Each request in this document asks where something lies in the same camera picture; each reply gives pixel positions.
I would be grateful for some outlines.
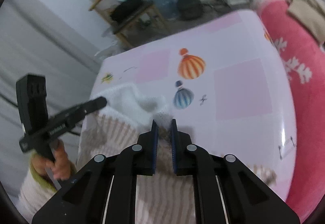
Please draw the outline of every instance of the metal rivet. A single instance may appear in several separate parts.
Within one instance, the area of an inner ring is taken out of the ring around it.
[[[189,151],[195,151],[195,150],[197,149],[196,146],[193,145],[193,144],[188,145],[186,148],[187,148]]]
[[[236,160],[236,157],[233,156],[232,154],[229,154],[225,157],[225,159],[228,161],[228,162],[234,162]]]
[[[134,151],[140,151],[142,150],[142,146],[140,144],[136,144],[132,146],[132,150]]]
[[[101,161],[104,160],[104,158],[105,157],[103,155],[98,154],[98,155],[95,156],[94,160],[95,160],[95,162],[101,162]]]

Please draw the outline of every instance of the pink blanket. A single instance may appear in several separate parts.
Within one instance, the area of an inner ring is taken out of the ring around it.
[[[325,194],[325,53],[296,20],[286,0],[255,0],[283,60],[295,104],[297,155],[287,204],[303,222]]]

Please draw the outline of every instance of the grey floor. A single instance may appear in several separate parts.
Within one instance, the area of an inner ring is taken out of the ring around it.
[[[134,46],[138,47],[140,45],[165,38],[169,35],[188,30],[194,27],[197,27],[199,25],[202,25],[204,23],[207,23],[211,20],[214,20],[218,17],[221,17],[222,15],[225,15],[229,12],[239,10],[239,9],[247,9],[249,8],[248,4],[245,5],[237,5],[230,7],[222,7],[218,8],[218,12],[216,12],[214,9],[210,7],[204,7],[204,14],[202,17],[195,19],[195,20],[189,20],[189,21],[182,21],[182,20],[171,20],[167,21],[170,32],[167,32],[162,25],[160,25],[159,28],[156,28],[154,25],[149,25],[145,28],[140,27],[139,25],[133,27],[132,29],[128,30],[126,32],[127,38],[129,42]]]

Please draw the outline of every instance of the fuzzy white sleeve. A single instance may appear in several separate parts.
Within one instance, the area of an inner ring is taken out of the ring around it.
[[[31,223],[35,213],[55,194],[55,188],[41,178],[32,166],[21,187],[16,205],[21,215]]]

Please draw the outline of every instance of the beige striped fabric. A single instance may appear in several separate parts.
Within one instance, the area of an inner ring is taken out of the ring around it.
[[[97,154],[112,156],[137,142],[139,132],[117,118],[96,116],[96,125],[81,134],[77,169]],[[195,223],[194,192],[191,176],[173,173],[171,147],[166,132],[160,131],[157,169],[154,176],[137,178],[135,223]]]

